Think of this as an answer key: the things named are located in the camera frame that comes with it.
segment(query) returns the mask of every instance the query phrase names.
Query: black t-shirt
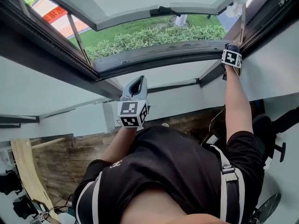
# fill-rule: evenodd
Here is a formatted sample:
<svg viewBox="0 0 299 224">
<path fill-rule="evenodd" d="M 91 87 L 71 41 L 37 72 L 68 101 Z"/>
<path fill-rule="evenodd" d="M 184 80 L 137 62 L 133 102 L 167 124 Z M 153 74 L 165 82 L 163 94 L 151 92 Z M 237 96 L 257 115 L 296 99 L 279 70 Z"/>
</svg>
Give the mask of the black t-shirt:
<svg viewBox="0 0 299 224">
<path fill-rule="evenodd" d="M 102 172 L 98 194 L 101 220 L 119 223 L 131 199 L 153 186 L 168 192 L 187 214 L 207 213 L 219 217 L 221 165 L 213 150 L 204 149 L 189 136 L 168 127 L 142 130 L 130 153 L 121 161 L 113 165 L 103 160 L 90 163 L 74 193 L 73 207 L 76 210 L 84 187 Z M 246 131 L 232 135 L 225 156 L 243 174 L 243 220 L 247 220 L 253 213 L 263 184 L 263 165 L 254 135 Z"/>
</svg>

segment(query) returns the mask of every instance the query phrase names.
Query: grass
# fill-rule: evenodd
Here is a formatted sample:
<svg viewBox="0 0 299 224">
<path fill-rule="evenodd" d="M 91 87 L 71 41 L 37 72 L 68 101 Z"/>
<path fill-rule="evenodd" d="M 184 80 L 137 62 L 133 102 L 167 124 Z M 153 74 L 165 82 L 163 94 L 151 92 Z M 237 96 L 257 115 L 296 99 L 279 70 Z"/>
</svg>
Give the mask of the grass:
<svg viewBox="0 0 299 224">
<path fill-rule="evenodd" d="M 98 32 L 88 30 L 81 33 L 80 37 L 85 47 L 95 46 L 102 40 L 113 42 L 115 35 L 138 32 L 144 28 L 154 28 L 158 24 L 167 24 L 170 27 L 168 18 L 169 16 L 164 16 L 131 21 Z M 190 21 L 191 26 L 220 25 L 216 16 L 211 16 L 210 19 L 207 19 L 206 15 L 188 15 L 187 19 Z M 78 46 L 75 37 L 72 37 L 70 41 Z"/>
</svg>

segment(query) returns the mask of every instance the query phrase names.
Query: strap buckle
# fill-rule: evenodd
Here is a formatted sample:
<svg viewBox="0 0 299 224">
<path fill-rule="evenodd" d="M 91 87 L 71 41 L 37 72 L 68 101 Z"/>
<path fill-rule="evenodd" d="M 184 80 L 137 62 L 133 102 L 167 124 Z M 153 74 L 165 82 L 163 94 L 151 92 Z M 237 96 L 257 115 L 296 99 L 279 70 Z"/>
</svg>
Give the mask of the strap buckle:
<svg viewBox="0 0 299 224">
<path fill-rule="evenodd" d="M 221 167 L 221 173 L 224 175 L 226 182 L 237 181 L 239 179 L 233 165 L 223 165 Z"/>
</svg>

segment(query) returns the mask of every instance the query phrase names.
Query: red banner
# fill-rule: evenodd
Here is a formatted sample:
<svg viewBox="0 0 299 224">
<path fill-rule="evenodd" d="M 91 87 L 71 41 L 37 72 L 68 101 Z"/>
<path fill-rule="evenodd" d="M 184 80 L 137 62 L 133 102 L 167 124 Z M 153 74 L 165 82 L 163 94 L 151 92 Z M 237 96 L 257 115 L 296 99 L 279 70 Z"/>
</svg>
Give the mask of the red banner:
<svg viewBox="0 0 299 224">
<path fill-rule="evenodd" d="M 52 11 L 48 12 L 45 16 L 43 16 L 43 18 L 51 24 L 66 14 L 67 11 L 65 11 L 62 7 L 56 7 Z"/>
</svg>

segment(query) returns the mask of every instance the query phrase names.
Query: person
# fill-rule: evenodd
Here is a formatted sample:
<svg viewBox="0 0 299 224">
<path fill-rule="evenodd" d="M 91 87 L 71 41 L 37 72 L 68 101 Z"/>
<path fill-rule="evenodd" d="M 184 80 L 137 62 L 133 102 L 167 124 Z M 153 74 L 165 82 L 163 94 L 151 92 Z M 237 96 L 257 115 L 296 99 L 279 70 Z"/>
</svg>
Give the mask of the person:
<svg viewBox="0 0 299 224">
<path fill-rule="evenodd" d="M 263 165 L 239 76 L 231 66 L 226 71 L 224 154 L 243 175 L 245 222 L 261 193 Z M 89 164 L 72 204 L 80 224 L 224 223 L 220 170 L 217 152 L 180 131 L 122 127 L 101 160 Z"/>
</svg>

